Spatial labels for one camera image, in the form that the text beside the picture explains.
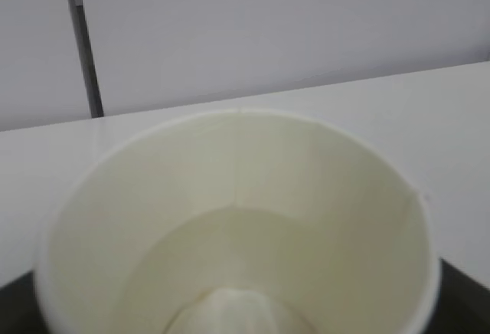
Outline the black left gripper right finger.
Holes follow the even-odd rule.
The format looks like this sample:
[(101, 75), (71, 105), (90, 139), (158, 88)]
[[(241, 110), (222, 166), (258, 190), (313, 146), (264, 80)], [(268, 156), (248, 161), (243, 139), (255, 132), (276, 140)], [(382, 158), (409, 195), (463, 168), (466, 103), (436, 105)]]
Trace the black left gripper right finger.
[(489, 289), (445, 260), (442, 260), (442, 283), (430, 332), (489, 333)]

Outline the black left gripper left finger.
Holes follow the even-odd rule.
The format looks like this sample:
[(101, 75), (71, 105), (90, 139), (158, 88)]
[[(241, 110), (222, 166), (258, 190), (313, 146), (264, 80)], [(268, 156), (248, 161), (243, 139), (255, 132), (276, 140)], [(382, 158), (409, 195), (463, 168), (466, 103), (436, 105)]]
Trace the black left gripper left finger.
[(1, 334), (48, 334), (28, 272), (1, 288)]

